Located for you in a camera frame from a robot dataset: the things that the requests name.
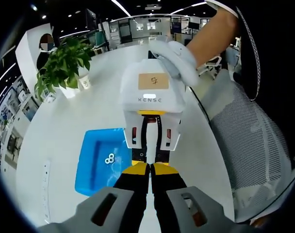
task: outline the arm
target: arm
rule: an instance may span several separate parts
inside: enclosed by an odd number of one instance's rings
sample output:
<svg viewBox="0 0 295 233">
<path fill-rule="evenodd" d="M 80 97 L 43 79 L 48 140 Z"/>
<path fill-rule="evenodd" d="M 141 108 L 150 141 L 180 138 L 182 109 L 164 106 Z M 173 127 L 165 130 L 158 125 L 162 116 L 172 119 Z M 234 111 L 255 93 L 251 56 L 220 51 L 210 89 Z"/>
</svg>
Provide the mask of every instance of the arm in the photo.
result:
<svg viewBox="0 0 295 233">
<path fill-rule="evenodd" d="M 219 8 L 216 15 L 187 45 L 197 61 L 197 67 L 223 52 L 236 35 L 238 18 Z"/>
</svg>

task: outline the handwritten label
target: handwritten label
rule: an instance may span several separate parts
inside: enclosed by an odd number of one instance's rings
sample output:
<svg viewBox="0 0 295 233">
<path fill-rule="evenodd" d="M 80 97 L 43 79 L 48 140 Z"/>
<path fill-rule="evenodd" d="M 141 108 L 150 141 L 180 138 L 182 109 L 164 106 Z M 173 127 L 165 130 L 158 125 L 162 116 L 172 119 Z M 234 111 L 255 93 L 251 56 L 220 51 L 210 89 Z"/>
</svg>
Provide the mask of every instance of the handwritten label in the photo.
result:
<svg viewBox="0 0 295 233">
<path fill-rule="evenodd" d="M 148 73 L 139 74 L 138 89 L 139 90 L 160 90 L 168 89 L 169 80 L 168 75 L 165 73 Z"/>
</svg>

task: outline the green leaves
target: green leaves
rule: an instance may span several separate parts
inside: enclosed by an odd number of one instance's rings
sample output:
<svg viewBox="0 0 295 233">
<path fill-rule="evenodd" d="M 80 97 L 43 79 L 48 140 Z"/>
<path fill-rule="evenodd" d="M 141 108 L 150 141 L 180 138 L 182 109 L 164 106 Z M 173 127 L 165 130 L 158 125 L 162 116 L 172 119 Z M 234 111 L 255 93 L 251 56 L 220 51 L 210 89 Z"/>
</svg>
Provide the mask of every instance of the green leaves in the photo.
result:
<svg viewBox="0 0 295 233">
<path fill-rule="evenodd" d="M 34 91 L 42 101 L 44 89 L 55 92 L 54 87 L 78 88 L 79 66 L 90 69 L 91 47 L 86 39 L 65 38 L 58 49 L 49 54 L 49 59 L 37 74 Z"/>
<path fill-rule="evenodd" d="M 59 85 L 62 86 L 63 88 L 66 88 L 66 83 L 63 79 L 59 81 Z"/>
<path fill-rule="evenodd" d="M 84 61 L 82 58 L 78 57 L 78 62 L 79 62 L 80 67 L 84 67 Z"/>
</svg>

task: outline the potted plant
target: potted plant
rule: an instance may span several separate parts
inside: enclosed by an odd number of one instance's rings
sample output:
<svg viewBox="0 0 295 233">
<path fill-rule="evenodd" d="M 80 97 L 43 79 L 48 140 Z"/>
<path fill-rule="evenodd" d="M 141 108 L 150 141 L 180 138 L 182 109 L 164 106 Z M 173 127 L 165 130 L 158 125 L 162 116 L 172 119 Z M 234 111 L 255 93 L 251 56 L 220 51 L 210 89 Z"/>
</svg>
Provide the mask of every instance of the potted plant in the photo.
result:
<svg viewBox="0 0 295 233">
<path fill-rule="evenodd" d="M 61 45 L 49 54 L 48 61 L 37 74 L 34 90 L 38 98 L 45 89 L 55 93 L 54 87 L 60 88 L 67 98 L 75 96 L 78 81 L 84 89 L 90 87 L 88 71 L 90 69 L 91 47 L 85 40 L 66 38 Z"/>
</svg>

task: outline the white plant pot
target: white plant pot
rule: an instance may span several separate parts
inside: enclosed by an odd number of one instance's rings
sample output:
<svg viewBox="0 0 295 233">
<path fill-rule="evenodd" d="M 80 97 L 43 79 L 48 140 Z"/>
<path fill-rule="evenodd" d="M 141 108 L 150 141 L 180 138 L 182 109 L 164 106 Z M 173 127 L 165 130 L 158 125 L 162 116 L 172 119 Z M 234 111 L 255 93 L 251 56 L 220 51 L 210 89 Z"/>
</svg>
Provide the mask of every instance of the white plant pot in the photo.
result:
<svg viewBox="0 0 295 233">
<path fill-rule="evenodd" d="M 62 86 L 59 86 L 59 88 L 67 99 L 75 97 L 80 92 L 78 88 L 75 88 L 75 89 L 70 87 L 63 88 Z"/>
<path fill-rule="evenodd" d="M 88 75 L 85 75 L 82 78 L 78 78 L 78 80 L 85 90 L 90 88 L 91 85 Z"/>
</svg>

